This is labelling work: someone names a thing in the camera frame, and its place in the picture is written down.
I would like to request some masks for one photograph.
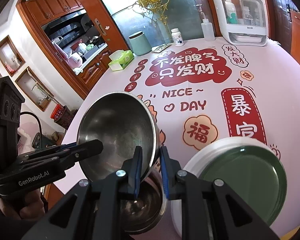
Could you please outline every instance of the glass door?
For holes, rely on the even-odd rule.
[[[145,33],[151,46],[154,47],[162,43],[171,43],[173,28],[181,31],[184,40],[190,40],[203,38],[201,23],[204,17],[214,25],[208,0],[100,0],[100,2],[103,3],[128,46],[130,46],[128,37],[139,31]],[[84,8],[89,14],[89,8],[85,5]]]

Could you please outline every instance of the green tissue box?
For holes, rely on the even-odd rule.
[[[110,55],[112,61],[108,64],[112,71],[123,70],[133,59],[134,55],[131,50],[117,50]]]

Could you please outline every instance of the jar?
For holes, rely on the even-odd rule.
[[[152,51],[152,47],[146,37],[146,35],[140,31],[133,33],[129,36],[129,41],[133,50],[133,53],[137,56],[142,56],[144,54]]]
[[[172,29],[171,32],[172,32],[171,36],[173,38],[175,45],[177,47],[183,46],[184,42],[183,42],[181,32],[179,31],[179,29],[178,28]]]

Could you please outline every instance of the human hand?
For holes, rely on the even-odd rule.
[[[40,190],[29,192],[24,197],[26,206],[22,208],[19,214],[14,208],[2,198],[0,199],[0,210],[6,217],[11,217],[17,220],[39,220],[44,216],[43,202],[40,198]]]

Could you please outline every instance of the stainless steel bowl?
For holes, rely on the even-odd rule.
[[[136,200],[121,201],[121,227],[130,235],[149,231],[159,223],[167,208],[162,179],[156,170],[140,184]]]
[[[113,92],[99,98],[84,114],[77,144],[93,139],[103,143],[101,154],[80,161],[91,181],[104,179],[133,157],[136,146],[143,151],[141,179],[147,177],[159,154],[159,129],[147,106],[136,96]]]

